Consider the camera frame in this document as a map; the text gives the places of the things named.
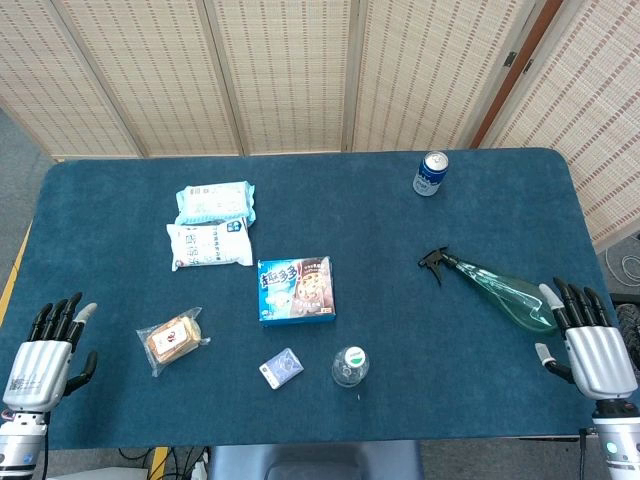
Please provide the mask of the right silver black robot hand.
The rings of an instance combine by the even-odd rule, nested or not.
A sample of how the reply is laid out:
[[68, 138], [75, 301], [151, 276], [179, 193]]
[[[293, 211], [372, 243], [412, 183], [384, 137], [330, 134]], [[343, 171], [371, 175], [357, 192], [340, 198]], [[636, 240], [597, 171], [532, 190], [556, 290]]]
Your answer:
[[551, 308], [568, 355], [567, 366], [537, 343], [544, 368], [573, 384], [596, 401], [622, 400], [638, 389], [635, 372], [620, 331], [595, 290], [554, 279], [555, 288], [541, 283], [539, 291]]

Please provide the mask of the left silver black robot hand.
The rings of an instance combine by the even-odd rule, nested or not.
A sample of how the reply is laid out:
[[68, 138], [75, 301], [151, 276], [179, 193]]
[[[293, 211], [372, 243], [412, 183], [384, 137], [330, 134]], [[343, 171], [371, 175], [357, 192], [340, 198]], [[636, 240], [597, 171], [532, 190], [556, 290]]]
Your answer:
[[14, 412], [44, 415], [59, 402], [91, 381], [98, 353], [88, 353], [83, 370], [69, 375], [71, 360], [97, 305], [79, 308], [77, 292], [55, 304], [46, 304], [36, 315], [29, 334], [14, 357], [3, 394], [3, 403]]

